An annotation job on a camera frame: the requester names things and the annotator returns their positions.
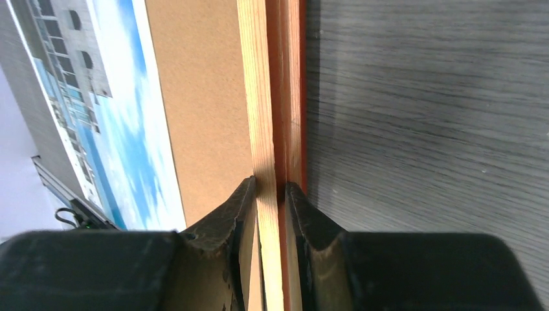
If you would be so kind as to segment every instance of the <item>cardboard sheet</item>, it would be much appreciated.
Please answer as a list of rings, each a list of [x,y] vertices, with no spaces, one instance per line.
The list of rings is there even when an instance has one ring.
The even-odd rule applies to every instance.
[[[146,4],[183,209],[192,225],[252,174],[236,1]],[[261,310],[256,242],[248,310]]]

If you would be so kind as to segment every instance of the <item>gray wood grain surface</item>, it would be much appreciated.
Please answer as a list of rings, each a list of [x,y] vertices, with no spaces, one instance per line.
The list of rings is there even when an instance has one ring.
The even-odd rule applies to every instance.
[[[549,306],[549,3],[308,3],[309,197],[351,230],[503,238]]]

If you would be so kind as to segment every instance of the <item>building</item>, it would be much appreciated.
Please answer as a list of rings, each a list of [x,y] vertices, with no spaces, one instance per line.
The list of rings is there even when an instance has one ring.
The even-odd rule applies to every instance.
[[[86,0],[28,0],[73,121],[100,133],[97,95],[111,90]]]
[[[34,58],[34,64],[40,76],[40,80],[42,81],[49,104],[52,108],[55,121],[57,122],[59,127],[64,129],[66,132],[66,135],[64,133],[60,133],[60,135],[62,139],[66,139],[66,137],[68,137],[69,142],[67,142],[66,148],[72,147],[72,150],[74,151],[75,158],[73,167],[74,169],[81,170],[85,180],[92,186],[86,187],[85,183],[82,184],[83,187],[87,189],[85,190],[86,195],[88,195],[89,197],[95,197],[95,175],[89,163],[87,162],[86,151],[84,150],[84,148],[82,148],[82,144],[80,143],[78,134],[74,130],[72,124],[69,124],[67,122],[67,118],[70,118],[70,109],[67,108],[68,104],[60,104],[60,101],[66,100],[66,97],[61,94],[57,81],[51,73],[47,72],[44,63],[40,59]]]
[[[0,1],[0,64],[10,84],[14,98],[28,126],[29,132],[41,157],[41,164],[60,183],[77,196],[85,198],[85,189],[68,152],[67,144],[59,131],[62,124],[56,122],[59,113],[52,116],[48,97],[41,88],[44,79],[36,74],[36,58],[41,60],[47,72],[53,72],[47,59],[34,17],[26,1]],[[28,52],[35,57],[29,58]]]

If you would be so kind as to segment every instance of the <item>black plastic part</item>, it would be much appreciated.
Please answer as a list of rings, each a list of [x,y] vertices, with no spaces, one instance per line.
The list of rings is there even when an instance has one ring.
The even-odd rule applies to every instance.
[[[37,231],[0,246],[0,310],[157,310],[177,233]]]
[[[113,229],[120,230],[117,226],[110,221],[102,221],[92,211],[90,211],[84,204],[77,199],[71,200],[71,207],[82,218],[82,222],[78,224],[87,225],[90,229]]]
[[[334,301],[349,299],[338,310],[543,310],[513,252],[493,236],[349,233],[296,183],[286,185],[286,205],[304,310],[334,310]]]
[[[11,238],[0,245],[0,310],[244,311],[254,201],[252,176],[182,233],[90,229]]]
[[[501,240],[459,233],[348,233],[355,310],[542,310]]]

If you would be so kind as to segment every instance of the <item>wood grain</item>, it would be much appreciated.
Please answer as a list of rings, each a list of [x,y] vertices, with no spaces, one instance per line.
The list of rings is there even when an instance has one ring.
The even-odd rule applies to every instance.
[[[265,5],[284,310],[300,310],[295,243],[286,227],[284,193],[288,181],[306,188],[304,1],[267,0]]]
[[[308,3],[309,197],[349,230],[481,231],[549,306],[549,3]]]
[[[258,180],[257,213],[264,299],[268,310],[283,310],[267,14],[264,0],[238,0],[237,4],[252,167]]]

